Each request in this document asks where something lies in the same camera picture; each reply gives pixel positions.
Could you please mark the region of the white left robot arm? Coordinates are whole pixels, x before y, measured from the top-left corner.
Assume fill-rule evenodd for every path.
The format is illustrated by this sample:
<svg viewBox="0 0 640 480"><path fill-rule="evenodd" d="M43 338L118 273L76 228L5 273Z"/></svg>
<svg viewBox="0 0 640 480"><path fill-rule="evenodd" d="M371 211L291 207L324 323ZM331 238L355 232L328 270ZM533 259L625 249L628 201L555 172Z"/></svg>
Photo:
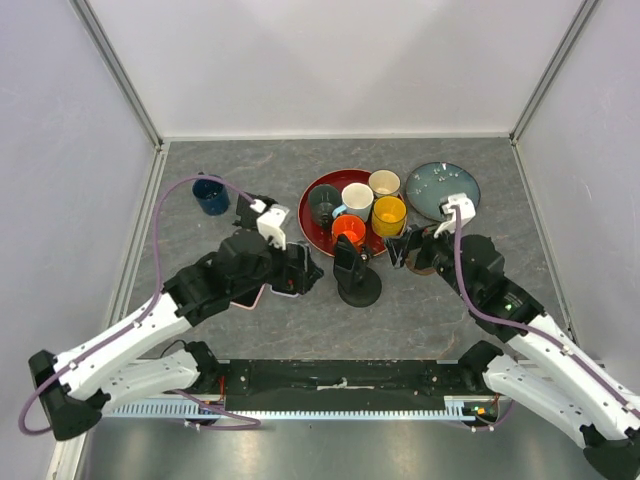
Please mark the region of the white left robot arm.
<svg viewBox="0 0 640 480"><path fill-rule="evenodd" d="M135 365L156 344L227 310L239 297L265 285L304 295L324 272L301 243L273 246L241 229L218 250L179 270L139 310L93 339L64 353L41 350L28 360L35 391L48 421L44 433L58 441L93 428L103 414L150 395L194 389L208 393L219 382L218 362L202 342L164 359Z"/></svg>

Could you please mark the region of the lavender case phone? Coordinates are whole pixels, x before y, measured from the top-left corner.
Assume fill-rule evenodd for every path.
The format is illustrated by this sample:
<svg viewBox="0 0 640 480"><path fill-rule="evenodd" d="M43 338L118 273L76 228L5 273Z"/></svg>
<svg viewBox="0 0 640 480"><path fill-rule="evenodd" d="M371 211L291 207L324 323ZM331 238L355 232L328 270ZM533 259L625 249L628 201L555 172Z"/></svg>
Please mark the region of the lavender case phone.
<svg viewBox="0 0 640 480"><path fill-rule="evenodd" d="M285 250L275 251L269 284L276 295L295 298L299 295L294 294L289 285L289 244L286 244Z"/></svg>

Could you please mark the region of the pink case phone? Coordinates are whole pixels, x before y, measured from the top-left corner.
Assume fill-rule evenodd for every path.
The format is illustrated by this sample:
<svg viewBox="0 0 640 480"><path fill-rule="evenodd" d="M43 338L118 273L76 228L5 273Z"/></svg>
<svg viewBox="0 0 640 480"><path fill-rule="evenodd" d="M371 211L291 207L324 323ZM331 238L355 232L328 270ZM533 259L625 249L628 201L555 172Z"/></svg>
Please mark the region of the pink case phone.
<svg viewBox="0 0 640 480"><path fill-rule="evenodd" d="M243 293L239 297L233 299L230 304L245 310L253 310L256 308L261 296L264 292L265 285L252 289Z"/></svg>

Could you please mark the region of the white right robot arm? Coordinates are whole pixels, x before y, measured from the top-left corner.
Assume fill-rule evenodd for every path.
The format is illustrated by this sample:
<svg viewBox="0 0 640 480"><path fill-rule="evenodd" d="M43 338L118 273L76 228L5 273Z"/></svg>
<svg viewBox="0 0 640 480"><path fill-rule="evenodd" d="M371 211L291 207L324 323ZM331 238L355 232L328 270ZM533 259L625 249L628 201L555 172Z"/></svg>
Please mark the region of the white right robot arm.
<svg viewBox="0 0 640 480"><path fill-rule="evenodd" d="M498 353L488 362L472 359L458 368L465 391L477 394L489 387L534 412L569 436L604 478L638 478L638 394L607 373L505 275L505 259L490 238L416 228L384 243L394 266L412 259L416 269L439 275L483 330L546 374L526 374Z"/></svg>

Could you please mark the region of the black suction phone mount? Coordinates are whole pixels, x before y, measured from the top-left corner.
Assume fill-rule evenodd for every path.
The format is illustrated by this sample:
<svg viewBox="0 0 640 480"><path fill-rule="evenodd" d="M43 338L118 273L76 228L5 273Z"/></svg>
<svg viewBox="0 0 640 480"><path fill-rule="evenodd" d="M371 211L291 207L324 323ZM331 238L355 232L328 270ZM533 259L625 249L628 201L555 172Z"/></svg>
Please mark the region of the black suction phone mount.
<svg viewBox="0 0 640 480"><path fill-rule="evenodd" d="M339 297L347 305L366 308L373 305L382 293L380 276L369 267L372 251L356 246L345 234L340 234L334 247L333 275Z"/></svg>

